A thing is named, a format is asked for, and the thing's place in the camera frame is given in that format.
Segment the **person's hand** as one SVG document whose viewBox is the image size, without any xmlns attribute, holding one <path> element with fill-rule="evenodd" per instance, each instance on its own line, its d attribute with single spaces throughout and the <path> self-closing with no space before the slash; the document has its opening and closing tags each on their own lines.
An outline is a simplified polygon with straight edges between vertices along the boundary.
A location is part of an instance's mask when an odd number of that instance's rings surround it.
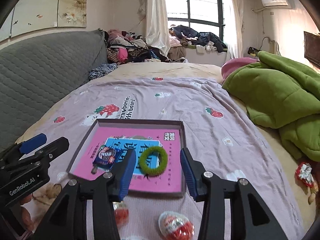
<svg viewBox="0 0 320 240">
<path fill-rule="evenodd" d="M 23 205 L 30 202 L 31 200 L 32 200 L 31 194 L 26 196 L 22 200 L 20 200 L 22 222 L 28 231 L 34 230 L 34 223 L 31 220 L 31 216 L 30 216 L 29 211 L 25 207 L 23 207 Z"/>
</svg>

